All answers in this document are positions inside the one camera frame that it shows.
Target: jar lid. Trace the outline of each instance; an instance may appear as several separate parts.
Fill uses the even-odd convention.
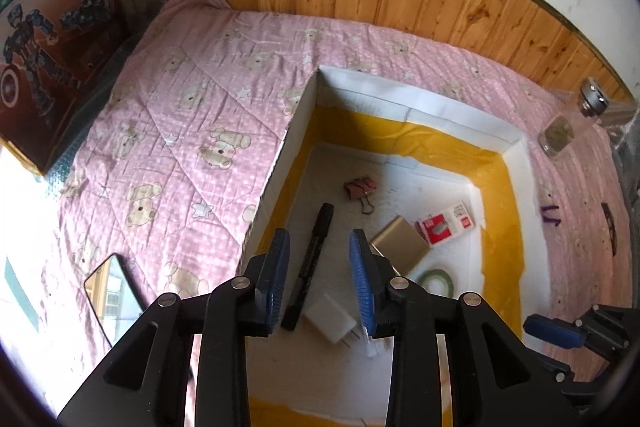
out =
[[[595,78],[590,76],[585,78],[580,84],[580,93],[591,110],[597,115],[601,115],[609,107],[609,99],[598,85]]]

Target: pink bedspread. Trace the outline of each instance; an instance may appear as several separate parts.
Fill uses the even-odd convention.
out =
[[[87,274],[117,252],[147,301],[205,293],[234,276],[297,97],[320,64],[439,92],[528,133],[540,203],[561,209],[562,225],[545,227],[552,314],[572,320],[594,302],[630,304],[628,216],[606,134],[593,129],[551,163],[535,141],[560,105],[546,90],[487,58],[388,28],[171,0],[127,61],[61,198],[60,258],[43,274],[46,325],[67,331],[67,342],[88,339],[61,350],[78,385],[108,349],[82,291]],[[618,230],[615,257],[603,201]],[[552,354],[579,376],[597,364]]]

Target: red and white box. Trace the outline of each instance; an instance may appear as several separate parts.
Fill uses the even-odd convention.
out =
[[[430,247],[458,237],[461,233],[472,230],[474,227],[474,222],[462,201],[415,222],[415,228]]]

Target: screw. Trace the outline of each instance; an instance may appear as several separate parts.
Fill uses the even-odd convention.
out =
[[[163,293],[158,297],[158,305],[162,306],[162,308],[173,306],[175,301],[177,301],[177,295],[175,293]]]
[[[467,306],[479,306],[482,303],[482,298],[477,293],[469,292],[465,293],[462,298]]]
[[[409,281],[404,277],[394,277],[389,281],[391,288],[395,290],[406,290],[409,288]]]
[[[243,290],[250,284],[251,284],[251,281],[249,280],[248,277],[245,277],[244,275],[241,275],[240,277],[236,277],[231,281],[231,286],[236,290]]]

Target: glass jar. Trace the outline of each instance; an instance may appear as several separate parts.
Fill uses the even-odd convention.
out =
[[[538,135],[538,143],[549,158],[555,158],[572,141],[595,123],[609,106],[594,78],[586,78],[564,107],[549,121]]]

